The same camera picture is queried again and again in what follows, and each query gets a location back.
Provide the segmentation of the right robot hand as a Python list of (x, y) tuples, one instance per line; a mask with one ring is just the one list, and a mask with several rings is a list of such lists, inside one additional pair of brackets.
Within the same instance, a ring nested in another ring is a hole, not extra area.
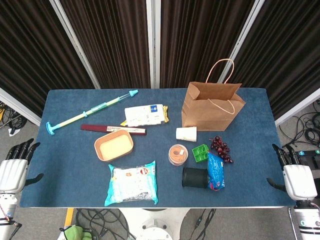
[(266, 180), (271, 187), (287, 193), (294, 201), (312, 201), (318, 195), (313, 174), (308, 165), (299, 161), (294, 149), (286, 145), (288, 152), (272, 144), (282, 170), (284, 184), (275, 183), (270, 177)]

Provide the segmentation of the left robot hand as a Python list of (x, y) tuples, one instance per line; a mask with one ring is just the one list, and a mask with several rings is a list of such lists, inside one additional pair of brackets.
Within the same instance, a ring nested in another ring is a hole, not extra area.
[(0, 163), (0, 193), (14, 195), (20, 193), (24, 187), (39, 182), (44, 174), (40, 173), (34, 178), (27, 179), (29, 166), (39, 142), (33, 143), (30, 138), (13, 146), (6, 158)]

